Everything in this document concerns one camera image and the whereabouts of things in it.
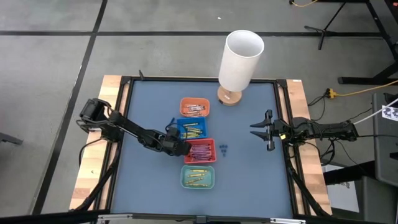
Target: wooden lamp base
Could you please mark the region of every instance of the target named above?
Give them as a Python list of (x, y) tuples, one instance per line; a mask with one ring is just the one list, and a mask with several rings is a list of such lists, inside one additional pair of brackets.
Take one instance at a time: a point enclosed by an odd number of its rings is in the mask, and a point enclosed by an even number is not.
[(232, 92), (220, 86), (217, 90), (218, 101), (227, 106), (234, 106), (242, 99), (242, 92)]

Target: white lamp shade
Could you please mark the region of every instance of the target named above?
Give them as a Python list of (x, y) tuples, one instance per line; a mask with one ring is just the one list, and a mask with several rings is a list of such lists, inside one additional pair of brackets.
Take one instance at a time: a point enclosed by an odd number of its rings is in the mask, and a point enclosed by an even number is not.
[(256, 65), (264, 51), (264, 42), (248, 30), (236, 30), (225, 40), (218, 81), (228, 91), (248, 87)]

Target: white sticker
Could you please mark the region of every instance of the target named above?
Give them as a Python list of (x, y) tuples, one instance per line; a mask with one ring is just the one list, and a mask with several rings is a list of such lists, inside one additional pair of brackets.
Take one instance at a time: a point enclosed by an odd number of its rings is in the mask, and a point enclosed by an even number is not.
[(398, 108), (382, 106), (381, 116), (393, 121), (398, 121)]

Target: wooden board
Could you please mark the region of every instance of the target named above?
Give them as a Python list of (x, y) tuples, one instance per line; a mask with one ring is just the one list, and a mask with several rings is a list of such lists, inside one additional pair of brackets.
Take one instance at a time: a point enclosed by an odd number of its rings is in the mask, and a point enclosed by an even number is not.
[[(119, 92), (120, 80), (121, 76), (105, 75), (98, 98), (110, 102), (112, 107), (114, 107)], [(287, 80), (287, 84), (293, 116), (310, 118), (302, 82), (300, 80)], [(287, 120), (284, 94), (281, 88), (279, 88), (279, 93), (282, 103), (282, 113), (284, 115), (284, 119)], [(124, 105), (126, 103), (126, 97), (126, 94), (124, 94), (121, 101), (121, 109), (119, 111), (123, 111)], [(90, 133), (87, 142), (98, 139), (99, 137), (99, 132)], [(97, 184), (100, 177), (101, 166), (103, 164), (105, 148), (105, 141), (99, 141), (85, 149), (76, 180), (75, 189), (73, 191), (70, 208), (76, 208), (79, 206)], [(329, 198), (326, 191), (325, 181), (323, 180), (322, 168), (320, 165), (317, 149), (308, 144), (300, 146), (300, 155), (307, 188), (312, 193), (315, 200), (322, 206), (322, 208), (331, 214)], [(101, 203), (99, 206), (100, 208), (105, 207), (108, 187), (108, 184), (104, 187)], [(297, 198), (298, 212), (300, 214), (304, 214), (302, 197), (297, 186), (295, 186), (295, 193)]]

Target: floor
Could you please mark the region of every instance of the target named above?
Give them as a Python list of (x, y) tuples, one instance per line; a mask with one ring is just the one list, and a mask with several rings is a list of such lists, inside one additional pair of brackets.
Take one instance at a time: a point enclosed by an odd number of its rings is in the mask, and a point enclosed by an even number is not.
[[(394, 40), (398, 26), (384, 1), (373, 6)], [(89, 31), (95, 26), (101, 0), (2, 0), (0, 30)], [(304, 25), (323, 27), (338, 3), (293, 7), (286, 1), (263, 0), (108, 0), (99, 31), (230, 31), (306, 32)], [(347, 4), (329, 28), (341, 32), (377, 32), (364, 4)], [(24, 140), (0, 144), (0, 216), (29, 213), (54, 139), (78, 74), (84, 75), (67, 125), (57, 168), (43, 212), (68, 210), (78, 172), (78, 151), (86, 134), (75, 124), (88, 98), (98, 96), (103, 75), (217, 77), (223, 36), (98, 36), (92, 52), (90, 36), (0, 35), (0, 130)], [(381, 38), (327, 38), (317, 50), (315, 37), (263, 37), (266, 49), (256, 78), (303, 80), (307, 101), (326, 88), (338, 93), (368, 86), (339, 85), (340, 76), (371, 77), (393, 62)], [(388, 87), (380, 92), (396, 92)], [(370, 108), (371, 93), (326, 100), (321, 123), (344, 121)], [(310, 108), (320, 116), (322, 103)], [(358, 126), (371, 134), (371, 121)], [(322, 151), (327, 142), (318, 141)], [(356, 162), (373, 159), (373, 140), (343, 143)], [(337, 148), (335, 161), (353, 165)]]

